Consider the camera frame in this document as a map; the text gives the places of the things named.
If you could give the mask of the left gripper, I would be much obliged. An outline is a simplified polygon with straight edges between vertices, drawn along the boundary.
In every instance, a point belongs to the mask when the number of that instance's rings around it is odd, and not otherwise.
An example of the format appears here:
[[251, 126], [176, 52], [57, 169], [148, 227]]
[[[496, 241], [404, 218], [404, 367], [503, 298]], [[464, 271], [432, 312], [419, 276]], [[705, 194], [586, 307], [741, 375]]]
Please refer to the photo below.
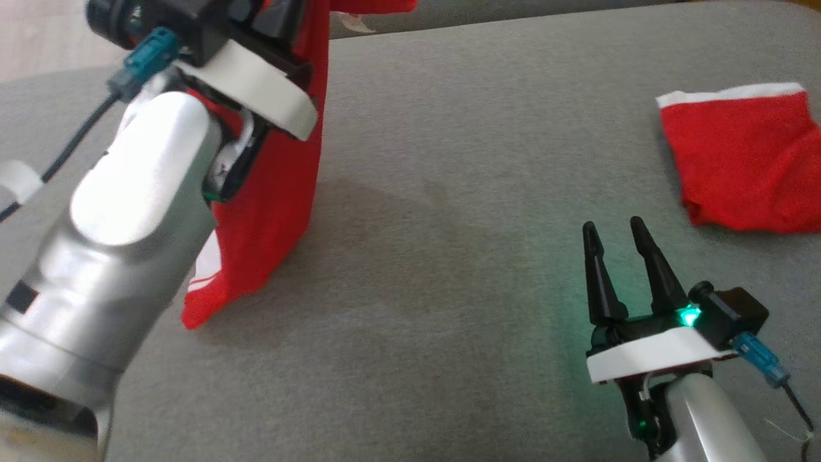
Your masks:
[[109, 90], [126, 103], [125, 129], [147, 102], [193, 90], [241, 118], [203, 182], [209, 201], [237, 195], [273, 130], [308, 140], [319, 109], [308, 94], [312, 65], [293, 53], [308, 3], [276, 1], [88, 1], [93, 32], [128, 51]]

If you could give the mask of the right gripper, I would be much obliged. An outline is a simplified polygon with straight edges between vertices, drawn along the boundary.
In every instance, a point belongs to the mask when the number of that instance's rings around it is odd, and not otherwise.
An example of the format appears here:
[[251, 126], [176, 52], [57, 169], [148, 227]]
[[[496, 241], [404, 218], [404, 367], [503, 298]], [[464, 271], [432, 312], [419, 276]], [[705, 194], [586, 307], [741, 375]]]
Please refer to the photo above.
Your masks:
[[633, 319], [616, 295], [595, 224], [582, 226], [589, 320], [595, 327], [586, 358], [590, 380], [618, 386], [629, 434], [649, 451], [737, 451], [739, 412], [713, 380], [715, 363], [736, 354], [713, 347], [694, 327], [701, 315], [685, 309], [689, 298], [644, 220], [633, 216], [630, 226], [645, 261], [654, 313]]

